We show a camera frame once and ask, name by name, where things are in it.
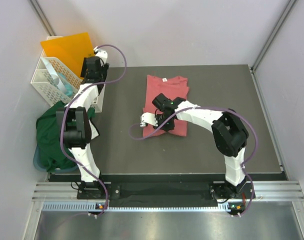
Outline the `pink t shirt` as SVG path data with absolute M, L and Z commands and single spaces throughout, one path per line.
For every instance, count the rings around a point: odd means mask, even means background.
M 173 78 L 161 78 L 153 75 L 147 75 L 147 86 L 145 94 L 145 106 L 143 108 L 143 113 L 154 114 L 157 108 L 153 105 L 153 99 L 159 95 L 164 94 L 167 98 L 174 100 L 177 97 L 187 100 L 189 87 L 188 79 L 182 76 L 176 76 Z M 155 129 L 152 125 L 143 128 L 142 136 L 146 137 L 151 134 Z M 188 132 L 188 123 L 182 120 L 174 121 L 174 130 L 170 130 L 169 133 L 186 137 Z M 152 135 L 152 137 L 160 136 L 166 133 L 164 130 L 158 130 Z

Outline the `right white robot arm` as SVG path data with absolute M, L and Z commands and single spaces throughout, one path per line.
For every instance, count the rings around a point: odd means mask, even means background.
M 241 163 L 244 161 L 249 133 L 240 118 L 231 110 L 201 109 L 184 98 L 171 100 L 162 93 L 153 99 L 152 104 L 161 112 L 154 116 L 152 125 L 155 129 L 162 126 L 161 130 L 169 132 L 175 128 L 175 120 L 181 120 L 213 134 L 215 146 L 224 156 L 225 192 L 231 198 L 241 195 L 246 183 Z

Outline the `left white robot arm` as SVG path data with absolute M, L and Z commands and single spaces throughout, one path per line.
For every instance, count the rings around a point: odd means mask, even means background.
M 81 69 L 83 81 L 77 94 L 55 113 L 60 128 L 60 143 L 72 153 L 80 170 L 79 190 L 88 188 L 89 194 L 97 199 L 105 194 L 106 187 L 99 182 L 101 173 L 90 146 L 91 140 L 98 137 L 100 132 L 89 119 L 88 110 L 104 88 L 101 83 L 106 80 L 108 69 L 106 57 L 96 55 L 84 58 Z

